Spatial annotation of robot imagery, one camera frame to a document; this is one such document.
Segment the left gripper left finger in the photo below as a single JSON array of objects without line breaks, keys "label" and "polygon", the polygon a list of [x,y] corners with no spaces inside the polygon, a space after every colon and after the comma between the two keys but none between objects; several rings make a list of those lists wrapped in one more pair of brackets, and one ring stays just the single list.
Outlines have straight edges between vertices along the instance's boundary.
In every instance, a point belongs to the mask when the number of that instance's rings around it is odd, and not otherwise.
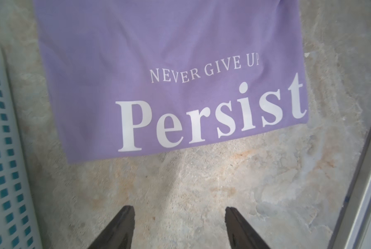
[{"label": "left gripper left finger", "polygon": [[135,229],[135,210],[126,205],[109,222],[88,249],[131,249]]}]

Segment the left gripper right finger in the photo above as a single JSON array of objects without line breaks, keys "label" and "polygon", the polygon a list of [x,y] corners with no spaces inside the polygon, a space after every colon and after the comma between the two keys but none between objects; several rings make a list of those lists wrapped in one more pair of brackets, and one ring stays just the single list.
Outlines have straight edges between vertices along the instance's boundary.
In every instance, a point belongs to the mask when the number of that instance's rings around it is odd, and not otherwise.
[{"label": "left gripper right finger", "polygon": [[235,207],[225,209],[225,223],[232,249],[270,249]]}]

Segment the purple Persist t-shirt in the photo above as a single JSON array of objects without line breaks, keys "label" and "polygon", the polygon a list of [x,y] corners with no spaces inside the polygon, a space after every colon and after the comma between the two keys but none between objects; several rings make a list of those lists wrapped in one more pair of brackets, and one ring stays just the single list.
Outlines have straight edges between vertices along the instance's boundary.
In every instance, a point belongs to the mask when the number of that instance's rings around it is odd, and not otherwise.
[{"label": "purple Persist t-shirt", "polygon": [[307,123],[298,1],[34,1],[69,163]]}]

